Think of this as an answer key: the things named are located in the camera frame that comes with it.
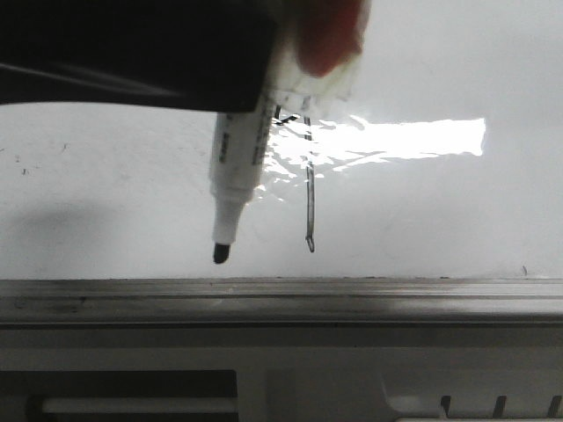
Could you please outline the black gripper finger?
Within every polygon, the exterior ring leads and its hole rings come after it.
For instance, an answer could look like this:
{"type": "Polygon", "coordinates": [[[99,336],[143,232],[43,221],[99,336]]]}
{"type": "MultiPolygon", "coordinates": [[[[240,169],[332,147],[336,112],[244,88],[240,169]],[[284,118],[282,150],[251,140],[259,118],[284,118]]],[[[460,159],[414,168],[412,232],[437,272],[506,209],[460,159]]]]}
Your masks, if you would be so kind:
{"type": "Polygon", "coordinates": [[[4,1],[1,101],[250,112],[277,29],[259,1],[4,1]]]}

